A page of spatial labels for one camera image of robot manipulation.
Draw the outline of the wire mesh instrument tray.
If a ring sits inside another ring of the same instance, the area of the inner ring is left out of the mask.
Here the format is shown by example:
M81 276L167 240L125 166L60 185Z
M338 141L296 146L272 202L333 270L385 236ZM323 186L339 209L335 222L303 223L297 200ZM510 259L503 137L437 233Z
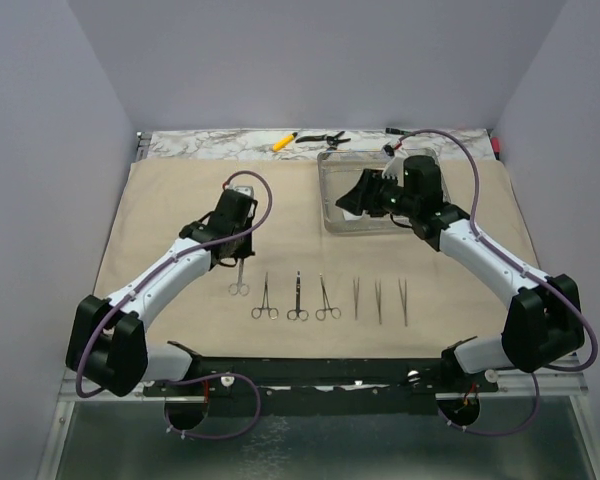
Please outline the wire mesh instrument tray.
M382 151L327 151L318 156L319 186L323 221L327 231L343 235L384 234L407 229L423 240L431 239L447 222L457 218L436 153L429 149L408 150L399 181L386 179L381 193L387 215L373 218L363 214L359 221L346 221L335 201L349 192L364 169L382 170L387 159Z

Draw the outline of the steel surgical scissors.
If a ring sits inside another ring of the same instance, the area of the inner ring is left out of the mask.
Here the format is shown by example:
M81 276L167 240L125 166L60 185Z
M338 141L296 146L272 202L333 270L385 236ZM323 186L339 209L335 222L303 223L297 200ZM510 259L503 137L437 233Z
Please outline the steel surgical scissors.
M228 292L232 296L246 296L250 292L250 287L244 282L244 260L237 261L237 277L236 280L228 287Z

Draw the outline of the steel hemostat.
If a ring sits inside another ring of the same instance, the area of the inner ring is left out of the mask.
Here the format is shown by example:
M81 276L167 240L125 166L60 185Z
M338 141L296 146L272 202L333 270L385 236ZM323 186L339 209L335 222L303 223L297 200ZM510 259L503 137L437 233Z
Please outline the steel hemostat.
M279 316L279 310L276 307L272 307L270 304L268 273L265 273L264 275L261 305L256 306L251 310L251 317L253 319L260 319L263 316L266 316L270 320L276 320Z

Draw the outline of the steel tweezers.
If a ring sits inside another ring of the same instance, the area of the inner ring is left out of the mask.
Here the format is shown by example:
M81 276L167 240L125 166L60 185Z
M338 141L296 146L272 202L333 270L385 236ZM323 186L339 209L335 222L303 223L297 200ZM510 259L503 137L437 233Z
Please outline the steel tweezers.
M398 280L399 294L403 313L404 326L408 326L408 282L406 278Z
M376 308L377 308L377 317L378 324L383 324L383 310L382 310L382 281L380 279L376 279L374 281L374 291L375 291L375 300L376 300Z
M352 280L353 289L353 311L354 319L359 319L359 299L360 299L360 277L354 277Z

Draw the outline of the beige surgical wrap cloth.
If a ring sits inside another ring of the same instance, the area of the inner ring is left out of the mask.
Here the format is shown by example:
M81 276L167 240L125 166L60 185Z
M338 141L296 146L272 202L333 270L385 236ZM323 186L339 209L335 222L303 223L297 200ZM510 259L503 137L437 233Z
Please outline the beige surgical wrap cloth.
M215 267L184 289L151 324L147 341L177 341L205 356L276 358L435 358L470 338L493 338L506 308L455 260L411 232L344 236L324 229L318 169L310 160L230 161L150 158L130 172L104 254L95 293L105 297L164 255L182 227L217 204L232 178L251 185L264 221L253 235L255 255L244 267L250 287L232 296L235 270ZM301 272L307 321L291 321L296 273ZM265 273L276 320L251 317L261 305ZM319 275L341 317L318 321ZM359 319L352 280L360 277ZM404 326L398 280L408 282ZM383 324L378 324L374 281L382 281Z

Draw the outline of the steel forceps clamp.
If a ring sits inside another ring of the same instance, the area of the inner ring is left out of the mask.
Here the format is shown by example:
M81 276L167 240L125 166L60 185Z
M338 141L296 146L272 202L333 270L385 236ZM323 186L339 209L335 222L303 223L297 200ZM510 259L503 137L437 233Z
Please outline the steel forceps clamp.
M298 271L296 273L296 282L295 282L295 294L294 294L294 307L287 311L286 318L291 321L307 321L309 318L309 313L306 309L302 307L301 301L301 272Z

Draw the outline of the curved steel clamp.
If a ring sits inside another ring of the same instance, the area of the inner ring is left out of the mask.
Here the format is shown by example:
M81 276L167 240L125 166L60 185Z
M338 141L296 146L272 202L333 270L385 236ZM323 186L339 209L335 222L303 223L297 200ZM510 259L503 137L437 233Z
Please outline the curved steel clamp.
M319 275L319 280L321 287L322 307L316 310L315 318L318 321L325 321L328 316L330 316L333 319L339 319L342 315L341 310L339 307L331 305L326 289L324 276L322 274Z

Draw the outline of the white gauze pad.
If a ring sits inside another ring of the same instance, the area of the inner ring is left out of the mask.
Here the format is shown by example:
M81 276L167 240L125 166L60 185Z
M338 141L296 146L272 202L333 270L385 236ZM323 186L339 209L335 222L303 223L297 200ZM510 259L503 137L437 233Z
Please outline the white gauze pad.
M363 218L362 215L355 215L348 211L343 212L343 217L346 221L359 221Z

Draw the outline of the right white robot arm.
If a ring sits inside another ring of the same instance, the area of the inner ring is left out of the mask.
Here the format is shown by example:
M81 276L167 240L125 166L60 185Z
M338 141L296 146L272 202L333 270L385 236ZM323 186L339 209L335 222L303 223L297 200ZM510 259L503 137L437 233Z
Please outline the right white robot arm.
M335 204L355 216L407 218L418 238L464 266L507 307L498 337L474 338L447 349L451 359L439 367L447 389L461 391L476 373L488 369L533 373L583 346L576 283L512 256L467 212L446 201L441 169L432 157L415 155L394 159L383 170L364 169Z

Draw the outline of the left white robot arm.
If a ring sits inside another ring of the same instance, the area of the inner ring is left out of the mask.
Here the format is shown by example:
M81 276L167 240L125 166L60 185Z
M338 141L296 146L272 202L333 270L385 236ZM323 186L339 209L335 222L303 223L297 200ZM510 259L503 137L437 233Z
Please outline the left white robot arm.
M66 366L76 373L76 393L90 398L103 391L122 397L138 384L166 381L186 395L200 385L201 371L186 347L147 344L159 314L196 279L228 259L253 254L251 233L257 201L251 187L230 187L213 211L183 227L151 267L104 298L89 295L78 305Z

